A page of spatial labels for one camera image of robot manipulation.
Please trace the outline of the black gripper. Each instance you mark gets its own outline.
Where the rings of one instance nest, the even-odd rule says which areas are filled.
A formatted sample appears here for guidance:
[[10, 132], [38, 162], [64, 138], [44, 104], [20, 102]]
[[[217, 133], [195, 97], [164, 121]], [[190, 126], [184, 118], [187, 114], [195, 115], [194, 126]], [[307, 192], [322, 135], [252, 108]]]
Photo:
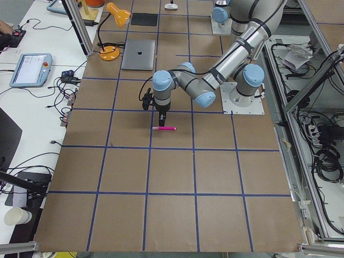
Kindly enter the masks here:
[[159, 112], [159, 126], [165, 126], [166, 124], [166, 113], [170, 110], [170, 104], [158, 105], [155, 104], [155, 109]]

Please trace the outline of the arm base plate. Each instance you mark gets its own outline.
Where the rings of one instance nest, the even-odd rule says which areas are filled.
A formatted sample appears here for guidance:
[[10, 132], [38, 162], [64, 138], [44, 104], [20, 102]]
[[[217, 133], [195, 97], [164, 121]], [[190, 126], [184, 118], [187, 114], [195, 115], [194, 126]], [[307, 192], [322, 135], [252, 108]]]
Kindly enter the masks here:
[[212, 34], [213, 35], [230, 35], [231, 34], [231, 26], [232, 26], [232, 20], [231, 18], [227, 19], [224, 23], [218, 23], [213, 19], [213, 17], [210, 17], [211, 19], [211, 28], [212, 28]]
[[256, 88], [254, 95], [246, 97], [237, 92], [236, 82], [225, 82], [220, 86], [223, 114], [264, 115], [261, 93]]

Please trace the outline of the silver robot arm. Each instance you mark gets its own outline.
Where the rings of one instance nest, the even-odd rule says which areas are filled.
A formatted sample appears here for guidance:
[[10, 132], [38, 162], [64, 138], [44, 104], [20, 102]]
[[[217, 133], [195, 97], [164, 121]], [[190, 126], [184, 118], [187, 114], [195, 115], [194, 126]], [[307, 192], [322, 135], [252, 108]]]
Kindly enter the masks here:
[[178, 87], [199, 106], [210, 106], [216, 98], [215, 91], [275, 32], [285, 4], [285, 1], [227, 1], [228, 8], [224, 12], [232, 20], [233, 41], [215, 65], [202, 73], [202, 78], [196, 77], [190, 62], [154, 73], [153, 104], [159, 113], [159, 125], [165, 125], [171, 106], [171, 92]]
[[224, 25], [230, 19], [230, 2], [231, 0], [214, 2], [211, 17], [218, 24]]

